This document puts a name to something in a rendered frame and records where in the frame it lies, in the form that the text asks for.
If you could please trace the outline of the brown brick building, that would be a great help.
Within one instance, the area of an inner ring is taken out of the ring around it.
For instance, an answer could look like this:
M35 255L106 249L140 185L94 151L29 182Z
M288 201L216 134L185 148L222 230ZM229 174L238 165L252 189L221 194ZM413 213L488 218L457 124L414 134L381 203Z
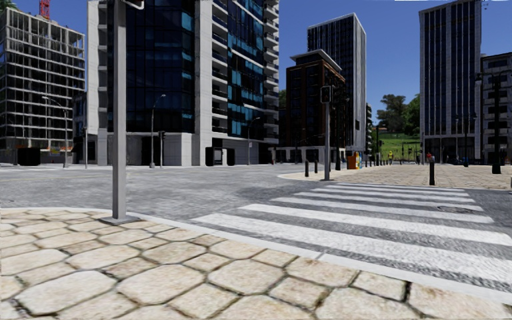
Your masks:
M322 49L294 55L286 69L285 106L279 108L278 162L324 160L325 105L321 88L331 82L344 84L341 68Z

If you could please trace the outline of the grey pole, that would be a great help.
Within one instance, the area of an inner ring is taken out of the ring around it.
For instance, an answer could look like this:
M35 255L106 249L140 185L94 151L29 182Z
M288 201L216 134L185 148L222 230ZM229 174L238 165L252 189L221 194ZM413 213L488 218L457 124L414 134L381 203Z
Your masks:
M126 20L125 3L113 1L113 204L112 215L101 219L108 225L138 221L126 208Z

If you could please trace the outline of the dark street lamp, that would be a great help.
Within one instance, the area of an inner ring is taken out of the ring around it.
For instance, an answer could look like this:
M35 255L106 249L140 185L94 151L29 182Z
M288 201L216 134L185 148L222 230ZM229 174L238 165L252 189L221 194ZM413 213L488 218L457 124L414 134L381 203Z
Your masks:
M479 72L475 74L475 85L482 86L484 76L490 76L493 81L493 92L494 92L494 162L492 164L492 174L498 175L501 174L501 161L499 158L499 91L501 89L501 76L512 74L512 69L505 69L498 73L490 73L490 72Z
M463 159L463 166L468 167L469 166L469 158L468 158L468 146L467 146L467 137L469 133L469 127L470 123L473 123L477 118L476 112L472 112L469 114L459 115L456 114L455 120L456 124L461 123L463 126L463 134L464 134L464 159Z

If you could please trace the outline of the grey concrete building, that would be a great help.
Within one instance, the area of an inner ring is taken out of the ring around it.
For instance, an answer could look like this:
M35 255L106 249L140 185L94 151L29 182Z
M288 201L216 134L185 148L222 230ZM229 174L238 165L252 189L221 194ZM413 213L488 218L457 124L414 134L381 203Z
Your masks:
M481 153L486 164L512 160L512 52L481 58Z

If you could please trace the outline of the glass and concrete tower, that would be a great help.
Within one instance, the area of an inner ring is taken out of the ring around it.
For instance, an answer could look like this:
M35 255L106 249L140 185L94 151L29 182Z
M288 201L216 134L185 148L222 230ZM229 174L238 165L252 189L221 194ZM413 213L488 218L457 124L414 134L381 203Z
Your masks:
M126 8L127 163L206 165L205 148L235 164L271 163L278 144L279 0L146 0Z

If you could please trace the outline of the trees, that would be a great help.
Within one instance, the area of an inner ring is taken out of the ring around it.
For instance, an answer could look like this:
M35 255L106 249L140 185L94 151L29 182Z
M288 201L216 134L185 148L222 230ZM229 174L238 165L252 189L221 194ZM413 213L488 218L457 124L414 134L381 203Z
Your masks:
M384 125L390 132L403 132L406 135L418 135L420 132L420 94L409 102L405 96L387 94L381 102L385 110L377 111L380 125Z

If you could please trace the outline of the unfinished pale concrete building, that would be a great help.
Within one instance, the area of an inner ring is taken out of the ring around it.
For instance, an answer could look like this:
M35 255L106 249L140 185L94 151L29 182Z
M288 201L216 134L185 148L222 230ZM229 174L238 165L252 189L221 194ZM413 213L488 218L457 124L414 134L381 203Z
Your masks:
M22 11L0 14L0 162L36 147L70 160L74 98L85 92L84 34Z

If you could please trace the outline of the black bus shelter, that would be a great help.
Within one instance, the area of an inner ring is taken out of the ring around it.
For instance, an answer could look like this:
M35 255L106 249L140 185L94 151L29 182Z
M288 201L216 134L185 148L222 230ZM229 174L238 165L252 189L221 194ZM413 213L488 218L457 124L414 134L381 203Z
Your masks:
M232 148L206 147L205 148L206 166L215 165L235 165L235 150Z

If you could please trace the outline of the glass tower with pale ribs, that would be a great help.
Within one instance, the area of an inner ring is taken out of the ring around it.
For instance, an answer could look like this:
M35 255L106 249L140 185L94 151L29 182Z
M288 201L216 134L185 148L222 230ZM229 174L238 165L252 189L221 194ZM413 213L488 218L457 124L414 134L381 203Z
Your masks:
M476 112L467 137L469 163L480 160L481 4L454 0L419 12L420 134L436 162L464 159L464 134L456 114Z

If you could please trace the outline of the dark glass tower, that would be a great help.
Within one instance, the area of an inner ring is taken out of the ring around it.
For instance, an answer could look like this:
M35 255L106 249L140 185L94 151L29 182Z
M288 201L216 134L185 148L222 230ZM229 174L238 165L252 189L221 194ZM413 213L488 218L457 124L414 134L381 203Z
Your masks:
M366 32L355 13L307 28L307 49L322 49L338 66L350 94L345 149L363 152L367 136Z

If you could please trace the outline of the dark bin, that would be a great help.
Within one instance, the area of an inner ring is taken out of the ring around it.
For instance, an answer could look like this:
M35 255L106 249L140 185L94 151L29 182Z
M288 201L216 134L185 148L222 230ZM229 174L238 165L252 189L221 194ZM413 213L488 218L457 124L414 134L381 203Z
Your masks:
M38 166L41 164L41 150L36 147L24 147L17 150L17 163L21 166Z

